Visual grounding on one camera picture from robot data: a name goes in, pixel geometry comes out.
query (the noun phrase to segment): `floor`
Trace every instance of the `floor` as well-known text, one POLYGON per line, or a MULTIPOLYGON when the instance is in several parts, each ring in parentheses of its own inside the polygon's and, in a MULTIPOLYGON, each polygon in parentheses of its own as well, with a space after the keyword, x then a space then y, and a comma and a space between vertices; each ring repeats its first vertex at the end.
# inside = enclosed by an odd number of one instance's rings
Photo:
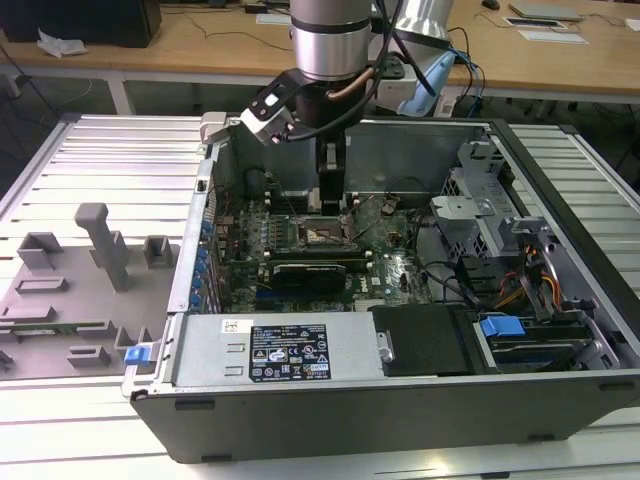
MULTIPOLYGON (((60 113, 114 114, 106 83, 84 79, 35 78, 32 80, 47 101, 60 113)), ((193 115, 193 88, 188 84, 133 82, 128 85, 138 114, 193 115)), ((256 87, 201 85, 198 87, 202 111, 241 111, 256 93, 256 87)), ((478 117, 503 118, 509 123, 551 123, 574 125, 589 143, 612 165, 616 165, 638 135, 637 118, 627 105, 581 103, 576 111, 559 102, 543 121, 535 118, 540 102, 486 99, 478 117)), ((454 116, 466 116, 471 106, 465 99, 454 116)), ((0 195, 4 195, 28 160, 56 124, 55 117, 29 83, 22 95, 9 100, 0 97, 0 195)), ((630 184, 640 177, 639 148, 632 149, 620 169, 630 184)))

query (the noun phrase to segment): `computer case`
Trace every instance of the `computer case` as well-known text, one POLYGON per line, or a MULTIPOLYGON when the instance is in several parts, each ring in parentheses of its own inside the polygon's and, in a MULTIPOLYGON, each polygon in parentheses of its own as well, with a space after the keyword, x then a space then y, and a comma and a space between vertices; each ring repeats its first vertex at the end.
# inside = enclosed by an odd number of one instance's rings
POLYGON ((158 0, 0 0, 0 27, 12 42, 62 39, 143 48, 158 31, 158 0))

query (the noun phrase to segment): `metal slotted platform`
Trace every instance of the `metal slotted platform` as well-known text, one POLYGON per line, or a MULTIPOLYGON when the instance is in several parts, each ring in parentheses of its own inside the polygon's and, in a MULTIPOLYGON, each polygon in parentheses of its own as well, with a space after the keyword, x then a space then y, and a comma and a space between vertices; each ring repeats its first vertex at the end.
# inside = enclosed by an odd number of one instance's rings
MULTIPOLYGON (((631 288, 640 295, 640 198, 580 135, 557 126, 512 125, 551 183, 631 288)), ((540 215, 524 186, 514 189, 540 215)))
MULTIPOLYGON (((195 117, 84 116, 75 124, 59 125, 0 203, 0 287, 4 283, 6 288, 19 267, 15 251, 25 231, 53 231, 63 246, 88 244, 73 222, 81 202, 107 203, 110 227, 121 230, 127 243, 141 242, 150 230, 180 242, 204 154, 199 122, 195 117)), ((633 282, 640 271, 636 195, 579 136, 557 127, 513 128, 639 291, 640 280, 633 282), (628 257, 623 260, 620 254, 628 257)), ((516 189, 531 206, 522 185, 516 189)), ((640 476, 640 408, 613 412, 564 442, 180 465, 137 417, 120 383, 120 377, 70 378, 53 386, 47 380, 1 382, 0 478, 398 480, 480 479, 496 472, 529 480, 640 476)))
POLYGON ((127 245, 147 235, 180 244, 200 148, 197 117, 84 115, 59 124, 0 203, 0 296, 22 265, 28 232, 89 245, 73 218, 82 202, 109 206, 107 223, 127 245))

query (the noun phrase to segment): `laptop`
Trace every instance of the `laptop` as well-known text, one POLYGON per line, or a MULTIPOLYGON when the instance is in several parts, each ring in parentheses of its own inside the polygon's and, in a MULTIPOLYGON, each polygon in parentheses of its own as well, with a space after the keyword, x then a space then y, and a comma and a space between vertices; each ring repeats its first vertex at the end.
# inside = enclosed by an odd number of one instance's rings
POLYGON ((509 3, 511 10, 523 18, 542 18, 545 20, 566 20, 579 22, 583 20, 575 10, 559 5, 544 5, 541 3, 528 3, 514 0, 509 3))

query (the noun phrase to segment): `white cable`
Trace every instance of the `white cable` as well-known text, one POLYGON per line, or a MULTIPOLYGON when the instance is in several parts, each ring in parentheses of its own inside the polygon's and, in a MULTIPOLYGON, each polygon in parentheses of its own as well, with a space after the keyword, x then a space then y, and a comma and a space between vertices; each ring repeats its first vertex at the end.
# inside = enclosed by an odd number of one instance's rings
POLYGON ((49 115, 51 115, 54 111, 57 112, 58 110, 60 110, 63 107, 66 107, 70 103, 73 103, 76 100, 80 100, 81 98, 86 97, 87 95, 89 95, 89 92, 91 92, 91 89, 93 88, 93 80, 91 80, 90 78, 88 80, 89 80, 89 87, 87 88, 87 90, 85 92, 83 92, 82 94, 78 95, 77 97, 72 98, 71 100, 67 100, 63 104, 55 107, 53 110, 49 110, 47 113, 45 113, 40 118, 40 125, 42 125, 42 122, 44 122, 44 119, 47 118, 49 115))

